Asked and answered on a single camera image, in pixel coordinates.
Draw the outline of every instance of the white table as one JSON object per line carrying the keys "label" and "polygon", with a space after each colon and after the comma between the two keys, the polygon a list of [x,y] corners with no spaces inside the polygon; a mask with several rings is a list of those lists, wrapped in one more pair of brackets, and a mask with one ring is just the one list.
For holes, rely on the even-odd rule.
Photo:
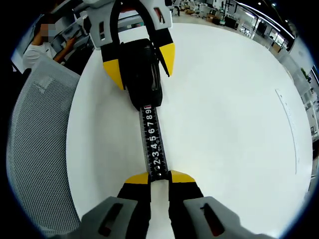
{"label": "white table", "polygon": [[[168,78],[160,67],[158,108],[169,169],[195,178],[246,229],[279,237],[300,212],[312,170],[309,123],[293,82],[266,48],[239,34],[177,23],[171,35],[174,73]],[[143,37],[145,27],[120,33],[124,42]],[[105,73],[100,51],[74,95],[66,154],[80,218],[146,170],[139,114]],[[172,238],[167,196],[166,181],[152,183],[148,238]]]}

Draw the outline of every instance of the gray mesh chair back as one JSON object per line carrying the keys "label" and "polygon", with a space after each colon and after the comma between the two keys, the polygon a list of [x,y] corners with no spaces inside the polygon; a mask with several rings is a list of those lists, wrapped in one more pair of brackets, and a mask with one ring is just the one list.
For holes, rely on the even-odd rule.
{"label": "gray mesh chair back", "polygon": [[6,166],[9,182],[31,221],[45,236],[80,225],[66,170],[66,132],[80,76],[42,57],[14,107]]}

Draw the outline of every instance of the measuring tape numbers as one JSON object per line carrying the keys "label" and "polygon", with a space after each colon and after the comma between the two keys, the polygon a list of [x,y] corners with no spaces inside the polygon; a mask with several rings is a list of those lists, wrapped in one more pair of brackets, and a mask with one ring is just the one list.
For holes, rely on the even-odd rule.
{"label": "measuring tape numbers", "polygon": [[168,167],[156,108],[151,105],[142,107],[140,122],[146,165],[151,180],[167,179]]}

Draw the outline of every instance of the ceiling light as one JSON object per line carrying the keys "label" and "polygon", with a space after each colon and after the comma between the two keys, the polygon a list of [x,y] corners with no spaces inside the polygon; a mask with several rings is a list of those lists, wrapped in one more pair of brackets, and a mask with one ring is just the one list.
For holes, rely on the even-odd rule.
{"label": "ceiling light", "polygon": [[292,39],[295,39],[295,37],[292,36],[292,35],[290,34],[290,32],[288,32],[283,26],[281,26],[279,23],[277,23],[275,20],[273,20],[272,18],[270,18],[270,17],[267,16],[266,14],[262,13],[261,11],[258,11],[257,9],[255,9],[255,8],[253,8],[253,7],[251,7],[251,6],[246,5],[246,4],[242,3],[242,2],[238,2],[238,4],[239,4],[239,5],[242,5],[242,6],[245,6],[245,7],[248,7],[248,8],[250,8],[250,9],[252,9],[252,10],[254,10],[254,11],[260,13],[261,15],[265,16],[266,18],[270,19],[272,22],[274,22],[274,23],[277,24],[279,27],[281,27],[281,29],[284,30]]}

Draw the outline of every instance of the printed numbers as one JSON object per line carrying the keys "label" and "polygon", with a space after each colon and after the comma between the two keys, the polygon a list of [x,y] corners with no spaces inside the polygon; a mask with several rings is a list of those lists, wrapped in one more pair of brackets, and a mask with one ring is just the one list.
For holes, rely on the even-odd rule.
{"label": "printed numbers", "polygon": [[[148,133],[155,133],[155,129],[152,128],[152,126],[154,127],[154,123],[153,122],[147,122],[147,120],[150,120],[150,121],[154,120],[151,109],[152,109],[151,106],[145,106],[144,107],[145,113],[148,114],[146,116],[146,122],[145,123],[146,123],[147,127],[149,128]],[[151,145],[151,148],[156,150],[155,152],[152,152],[153,164],[155,164],[155,165],[160,164],[160,159],[158,158],[159,155],[160,155],[160,153],[159,153],[160,148],[158,148],[158,147],[160,147],[160,145],[159,145],[160,141],[157,139],[156,136],[150,136],[149,140],[152,141],[152,142],[149,143],[149,145]]]}

